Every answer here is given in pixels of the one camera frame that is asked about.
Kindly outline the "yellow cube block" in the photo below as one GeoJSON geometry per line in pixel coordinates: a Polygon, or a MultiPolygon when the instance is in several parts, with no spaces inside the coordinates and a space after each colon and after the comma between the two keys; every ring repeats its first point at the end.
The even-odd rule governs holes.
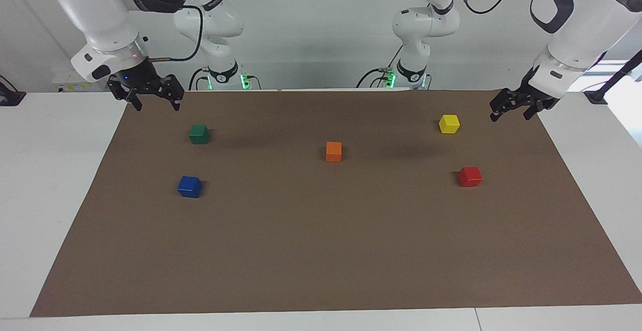
{"type": "Polygon", "coordinates": [[[455,134],[460,127],[459,118],[456,114],[443,114],[438,125],[442,134],[455,134]]]}

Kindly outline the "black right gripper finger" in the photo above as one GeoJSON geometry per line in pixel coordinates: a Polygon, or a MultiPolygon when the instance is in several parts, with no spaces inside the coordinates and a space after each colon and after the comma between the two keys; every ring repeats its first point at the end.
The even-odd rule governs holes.
{"type": "Polygon", "coordinates": [[[167,76],[167,96],[175,111],[179,111],[185,90],[174,74],[167,76]]]}
{"type": "Polygon", "coordinates": [[[130,103],[136,111],[142,110],[142,102],[138,99],[138,88],[131,87],[125,91],[124,100],[130,103]]]}

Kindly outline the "blue cube block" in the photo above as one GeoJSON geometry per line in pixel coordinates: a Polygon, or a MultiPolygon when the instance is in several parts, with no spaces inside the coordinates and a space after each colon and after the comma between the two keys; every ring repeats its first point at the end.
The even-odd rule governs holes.
{"type": "Polygon", "coordinates": [[[197,199],[201,195],[203,185],[198,177],[182,176],[177,186],[177,192],[183,198],[197,199]]]}

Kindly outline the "brown table mat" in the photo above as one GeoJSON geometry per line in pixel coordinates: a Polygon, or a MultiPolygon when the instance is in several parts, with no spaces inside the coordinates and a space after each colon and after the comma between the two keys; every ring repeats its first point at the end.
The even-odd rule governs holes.
{"type": "Polygon", "coordinates": [[[196,92],[177,112],[145,96],[31,315],[642,303],[542,122],[492,122],[493,96],[196,92]],[[461,187],[463,167],[484,180],[461,187]]]}

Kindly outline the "black table clamp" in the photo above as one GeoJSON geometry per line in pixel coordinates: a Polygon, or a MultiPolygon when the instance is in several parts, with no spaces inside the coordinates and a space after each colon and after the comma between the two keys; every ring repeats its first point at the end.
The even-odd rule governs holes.
{"type": "Polygon", "coordinates": [[[17,106],[26,92],[19,91],[5,76],[0,75],[0,106],[17,106]]]}

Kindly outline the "red cube block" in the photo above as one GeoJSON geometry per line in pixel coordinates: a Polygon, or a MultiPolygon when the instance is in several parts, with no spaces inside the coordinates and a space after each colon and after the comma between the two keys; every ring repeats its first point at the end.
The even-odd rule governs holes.
{"type": "Polygon", "coordinates": [[[463,167],[457,173],[458,184],[463,188],[477,187],[483,180],[479,167],[463,167]]]}

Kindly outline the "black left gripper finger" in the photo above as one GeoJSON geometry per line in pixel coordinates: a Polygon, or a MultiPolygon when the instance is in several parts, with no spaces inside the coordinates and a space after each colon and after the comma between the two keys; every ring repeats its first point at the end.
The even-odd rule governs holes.
{"type": "Polygon", "coordinates": [[[524,112],[523,117],[525,120],[531,120],[538,112],[547,108],[546,102],[533,102],[524,112]]]}
{"type": "Polygon", "coordinates": [[[520,107],[517,101],[517,94],[512,90],[500,90],[499,93],[489,102],[491,107],[490,119],[496,122],[506,112],[513,111],[520,107]]]}

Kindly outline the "black angled stand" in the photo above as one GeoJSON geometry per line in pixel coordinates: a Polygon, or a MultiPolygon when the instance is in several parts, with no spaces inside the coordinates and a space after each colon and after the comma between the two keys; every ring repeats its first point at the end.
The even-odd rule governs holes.
{"type": "Polygon", "coordinates": [[[598,90],[584,91],[584,95],[592,104],[608,105],[605,96],[617,82],[626,75],[631,75],[635,81],[642,81],[642,49],[640,49],[630,60],[628,60],[603,86],[598,90]]]}

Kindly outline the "white wall box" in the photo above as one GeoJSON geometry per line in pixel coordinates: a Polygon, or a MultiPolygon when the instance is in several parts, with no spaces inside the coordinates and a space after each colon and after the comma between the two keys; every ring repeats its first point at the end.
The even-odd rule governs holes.
{"type": "Polygon", "coordinates": [[[94,93],[94,92],[108,92],[109,89],[106,85],[106,79],[101,79],[96,82],[88,82],[83,79],[75,70],[56,70],[53,71],[53,79],[51,80],[55,91],[58,93],[94,93]]]}

